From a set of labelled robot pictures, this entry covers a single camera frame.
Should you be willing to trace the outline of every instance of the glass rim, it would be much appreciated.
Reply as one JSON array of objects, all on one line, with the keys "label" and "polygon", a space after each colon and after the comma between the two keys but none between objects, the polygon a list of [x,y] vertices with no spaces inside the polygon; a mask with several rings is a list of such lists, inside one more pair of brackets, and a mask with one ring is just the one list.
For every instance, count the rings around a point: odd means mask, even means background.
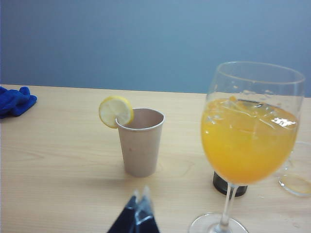
[{"label": "glass rim", "polygon": [[[234,76],[234,75],[230,75],[230,74],[226,74],[225,72],[221,71],[221,67],[224,65],[229,65],[229,64],[233,64],[233,63],[240,63],[240,64],[257,64],[257,65],[265,65],[265,66],[269,66],[269,67],[277,67],[277,68],[281,68],[281,69],[286,69],[289,70],[293,73],[296,73],[299,75],[300,79],[297,81],[292,81],[292,82],[268,82],[268,81],[259,81],[259,80],[252,80],[252,79],[248,79],[248,78],[242,78],[242,77],[238,77],[238,76]],[[303,83],[305,81],[305,76],[300,73],[299,71],[292,69],[292,68],[288,68],[288,67],[284,67],[284,66],[280,66],[280,65],[275,65],[275,64],[271,64],[271,63],[263,63],[263,62],[250,62],[250,61],[232,61],[232,62],[224,62],[221,63],[217,66],[216,71],[226,75],[230,78],[234,78],[234,79],[238,79],[238,80],[243,80],[243,81],[250,81],[250,82],[257,82],[257,83],[266,83],[266,84],[294,84],[294,83]]]}]

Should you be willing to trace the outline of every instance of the paper cup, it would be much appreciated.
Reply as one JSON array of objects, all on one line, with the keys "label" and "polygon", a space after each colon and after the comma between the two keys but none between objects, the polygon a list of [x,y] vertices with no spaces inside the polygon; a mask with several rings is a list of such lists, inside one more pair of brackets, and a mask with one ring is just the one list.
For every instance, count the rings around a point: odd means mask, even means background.
[{"label": "paper cup", "polygon": [[116,120],[127,173],[136,177],[150,176],[156,171],[162,125],[165,116],[157,110],[135,108],[134,119],[127,125]]}]

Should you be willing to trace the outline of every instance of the glass stem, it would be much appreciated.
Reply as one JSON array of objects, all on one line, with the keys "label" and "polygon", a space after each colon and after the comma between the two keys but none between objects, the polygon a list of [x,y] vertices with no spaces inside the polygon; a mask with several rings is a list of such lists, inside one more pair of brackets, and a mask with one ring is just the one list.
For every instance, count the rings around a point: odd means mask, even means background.
[{"label": "glass stem", "polygon": [[229,229],[229,212],[230,212],[230,209],[232,207],[237,189],[238,189],[238,186],[233,185],[231,183],[228,183],[227,196],[225,199],[225,209],[224,209],[222,218],[220,219],[220,223],[217,226],[219,228],[218,229],[219,232],[221,232],[221,233],[230,233],[231,232]]}]

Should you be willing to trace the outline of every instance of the glass base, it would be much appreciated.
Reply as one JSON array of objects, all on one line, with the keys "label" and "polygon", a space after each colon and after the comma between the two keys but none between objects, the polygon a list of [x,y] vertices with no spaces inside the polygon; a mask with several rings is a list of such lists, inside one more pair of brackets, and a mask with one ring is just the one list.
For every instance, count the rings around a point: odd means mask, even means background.
[{"label": "glass base", "polygon": [[286,174],[278,177],[279,184],[292,194],[300,197],[311,196],[311,183],[296,174]]},{"label": "glass base", "polygon": [[248,233],[237,220],[230,218],[228,231],[218,228],[222,214],[207,213],[198,217],[189,227],[188,233]]}]

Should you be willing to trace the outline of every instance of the wooden table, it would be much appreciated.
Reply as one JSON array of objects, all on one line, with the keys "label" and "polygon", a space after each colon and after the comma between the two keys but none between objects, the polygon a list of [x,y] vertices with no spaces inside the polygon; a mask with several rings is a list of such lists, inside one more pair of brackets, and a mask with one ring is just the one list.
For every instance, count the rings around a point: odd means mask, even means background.
[{"label": "wooden table", "polygon": [[[198,215],[223,210],[225,196],[212,185],[213,170],[200,141],[204,94],[29,88],[38,97],[36,105],[1,120],[2,233],[104,233],[134,189],[145,185],[163,233],[186,233]],[[165,113],[152,176],[124,172],[118,131],[98,117],[98,106],[109,95]],[[305,98],[299,141],[311,142],[310,115],[311,99]],[[311,198],[286,192],[275,176],[249,186],[231,213],[251,233],[311,229]]]}]

